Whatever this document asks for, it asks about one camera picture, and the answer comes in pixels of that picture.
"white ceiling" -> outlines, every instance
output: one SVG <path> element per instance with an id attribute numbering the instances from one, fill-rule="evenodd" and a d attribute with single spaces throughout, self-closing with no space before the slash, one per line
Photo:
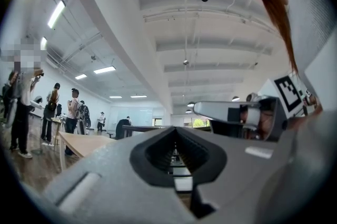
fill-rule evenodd
<path id="1" fill-rule="evenodd" d="M 88 78 L 79 83 L 95 93 L 123 98 L 147 94 L 156 100 L 104 40 L 80 0 L 64 1 L 66 9 L 55 30 L 47 26 L 54 0 L 36 0 L 31 18 L 29 31 L 36 38 L 48 39 L 49 57 L 69 77 L 85 73 Z M 234 95 L 245 98 L 268 77 L 290 69 L 283 41 L 261 0 L 138 1 L 176 106 L 199 100 L 229 101 Z M 190 63 L 187 67 L 185 58 Z M 116 72 L 93 73 L 111 64 Z"/>
<path id="2" fill-rule="evenodd" d="M 107 44 L 80 0 L 63 0 L 66 8 L 54 29 L 47 26 L 59 1 L 61 0 L 35 0 L 28 31 L 37 39 L 42 36 L 47 38 L 48 58 L 59 66 L 60 73 L 107 99 L 115 95 L 123 97 L 113 99 L 114 102 L 138 101 L 130 98 L 136 94 L 147 95 L 148 100 L 156 100 Z M 99 75 L 93 72 L 110 65 L 117 70 Z M 83 73 L 87 78 L 74 79 Z"/>

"jeans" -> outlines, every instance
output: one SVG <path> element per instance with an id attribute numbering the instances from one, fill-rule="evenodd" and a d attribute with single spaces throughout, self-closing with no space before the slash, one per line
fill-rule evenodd
<path id="1" fill-rule="evenodd" d="M 41 133 L 41 139 L 43 140 L 46 137 L 46 127 L 47 127 L 47 141 L 51 143 L 52 141 L 52 121 L 48 120 L 46 117 L 43 117 L 42 133 Z"/>
<path id="2" fill-rule="evenodd" d="M 103 127 L 103 124 L 101 122 L 98 122 L 97 124 L 98 131 L 102 132 L 102 127 Z"/>
<path id="3" fill-rule="evenodd" d="M 76 124 L 77 124 L 77 119 L 71 119 L 69 117 L 67 117 L 67 119 L 65 120 L 65 132 L 67 133 L 72 133 L 74 134 L 75 128 L 76 128 Z M 65 151 L 64 151 L 67 155 L 72 155 L 73 151 L 66 146 Z"/>
<path id="4" fill-rule="evenodd" d="M 12 125 L 12 141 L 11 147 L 16 148 L 18 139 L 19 149 L 21 153 L 27 153 L 27 137 L 28 137 L 28 117 L 29 117 L 29 106 L 21 103 L 21 99 L 17 100 L 17 108 L 15 113 L 14 122 Z"/>

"wooden table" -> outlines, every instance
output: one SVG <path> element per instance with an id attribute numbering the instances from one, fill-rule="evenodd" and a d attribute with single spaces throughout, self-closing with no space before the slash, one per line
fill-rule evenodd
<path id="1" fill-rule="evenodd" d="M 61 138 L 60 162 L 62 171 L 66 169 L 64 159 L 64 150 L 65 150 L 64 144 L 68 146 L 78 157 L 84 158 L 97 148 L 100 148 L 111 142 L 116 142 L 116 140 L 110 139 L 106 136 L 79 135 L 61 131 L 59 132 L 59 134 Z"/>
<path id="2" fill-rule="evenodd" d="M 52 121 L 55 122 L 57 124 L 57 128 L 56 128 L 56 134 L 55 134 L 55 139 L 54 139 L 54 151 L 58 142 L 58 134 L 60 132 L 60 126 L 61 126 L 61 121 L 59 119 L 56 118 L 52 118 Z"/>

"window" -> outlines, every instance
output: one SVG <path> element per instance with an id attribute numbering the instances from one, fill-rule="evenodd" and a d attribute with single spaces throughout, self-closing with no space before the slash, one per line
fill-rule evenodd
<path id="1" fill-rule="evenodd" d="M 192 127 L 192 118 L 184 118 L 184 127 L 186 128 Z"/>
<path id="2" fill-rule="evenodd" d="M 161 118 L 153 118 L 152 119 L 152 126 L 163 125 L 163 120 Z"/>
<path id="3" fill-rule="evenodd" d="M 210 126 L 210 122 L 206 118 L 184 118 L 184 127 L 186 128 L 202 128 L 204 126 Z"/>

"white shirt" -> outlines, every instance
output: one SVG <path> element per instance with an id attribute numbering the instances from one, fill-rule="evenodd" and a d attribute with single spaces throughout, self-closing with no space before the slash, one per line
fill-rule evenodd
<path id="1" fill-rule="evenodd" d="M 100 118 L 98 118 L 99 123 L 103 124 L 104 119 L 105 119 L 105 116 L 101 115 Z"/>
<path id="2" fill-rule="evenodd" d="M 70 119 L 76 119 L 76 112 L 80 108 L 80 102 L 78 101 L 78 98 L 72 99 L 70 107 L 74 110 L 74 112 L 68 111 L 67 117 Z"/>
<path id="3" fill-rule="evenodd" d="M 30 106 L 31 104 L 31 86 L 33 83 L 32 81 L 33 77 L 34 77 L 34 70 L 29 70 L 18 76 L 18 79 L 20 79 L 19 83 L 21 86 L 21 103 L 26 106 Z"/>

